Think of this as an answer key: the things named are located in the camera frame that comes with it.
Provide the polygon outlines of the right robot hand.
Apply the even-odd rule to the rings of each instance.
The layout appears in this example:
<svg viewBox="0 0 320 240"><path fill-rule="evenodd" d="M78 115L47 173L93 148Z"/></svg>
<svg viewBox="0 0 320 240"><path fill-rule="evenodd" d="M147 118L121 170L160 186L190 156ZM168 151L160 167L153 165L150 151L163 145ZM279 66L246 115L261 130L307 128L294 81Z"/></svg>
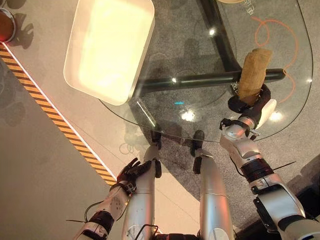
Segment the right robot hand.
<svg viewBox="0 0 320 240"><path fill-rule="evenodd" d="M232 96L228 100L228 107L241 118L248 117L253 121L253 129L260 128L274 112L277 101L271 98L270 89L263 84L259 93L240 97Z"/></svg>

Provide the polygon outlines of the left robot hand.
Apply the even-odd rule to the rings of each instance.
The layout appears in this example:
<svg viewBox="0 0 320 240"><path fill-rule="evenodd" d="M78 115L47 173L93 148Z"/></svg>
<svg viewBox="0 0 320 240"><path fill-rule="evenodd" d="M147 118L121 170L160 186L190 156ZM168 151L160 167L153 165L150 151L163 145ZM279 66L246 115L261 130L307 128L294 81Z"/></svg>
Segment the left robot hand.
<svg viewBox="0 0 320 240"><path fill-rule="evenodd" d="M113 187L121 187L129 196L137 189L136 180L151 168L150 160L141 163L138 158L134 158L119 173L116 184Z"/></svg>

